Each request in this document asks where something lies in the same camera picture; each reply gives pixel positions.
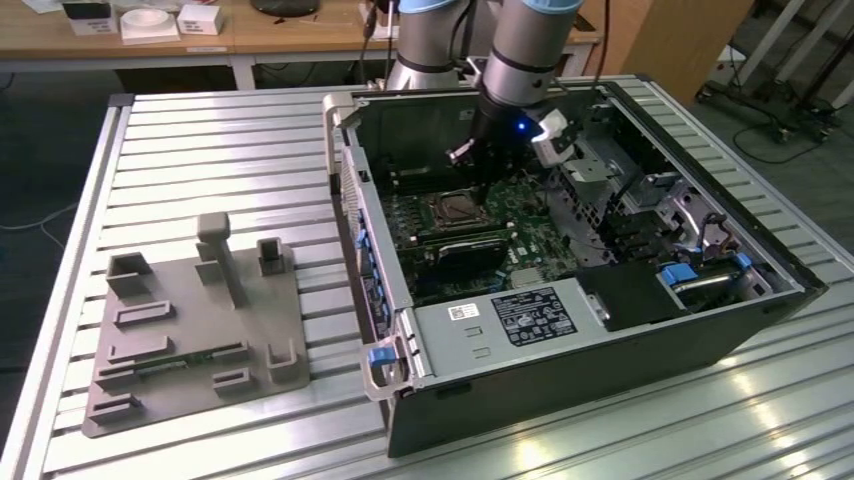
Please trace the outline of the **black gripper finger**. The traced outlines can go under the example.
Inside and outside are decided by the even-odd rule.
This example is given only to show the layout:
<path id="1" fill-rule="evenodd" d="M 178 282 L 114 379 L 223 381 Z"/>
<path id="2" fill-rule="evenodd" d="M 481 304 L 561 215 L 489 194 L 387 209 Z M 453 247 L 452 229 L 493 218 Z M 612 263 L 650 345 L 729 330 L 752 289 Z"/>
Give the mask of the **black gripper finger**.
<path id="1" fill-rule="evenodd" d="M 512 152 L 474 154 L 474 199 L 482 205 L 493 185 L 516 172 L 517 155 Z"/>
<path id="2" fill-rule="evenodd" d="M 460 147 L 448 151 L 452 167 L 462 176 L 477 176 L 480 173 L 477 150 L 478 140 L 470 138 Z"/>

